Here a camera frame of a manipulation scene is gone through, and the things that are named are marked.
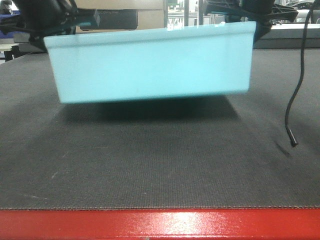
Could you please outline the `black teal gripper finger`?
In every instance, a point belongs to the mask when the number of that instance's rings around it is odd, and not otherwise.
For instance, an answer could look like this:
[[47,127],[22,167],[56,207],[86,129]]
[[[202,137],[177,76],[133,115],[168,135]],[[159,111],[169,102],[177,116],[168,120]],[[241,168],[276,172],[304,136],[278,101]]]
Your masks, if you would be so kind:
[[74,0],[14,0],[20,14],[0,21],[4,34],[29,34],[28,42],[46,52],[44,38],[76,33],[77,26],[100,24],[96,9],[79,8]]
[[295,8],[276,4],[274,0],[205,0],[203,13],[224,15],[228,23],[244,18],[256,22],[253,45],[271,31],[276,21],[292,23],[298,15]]

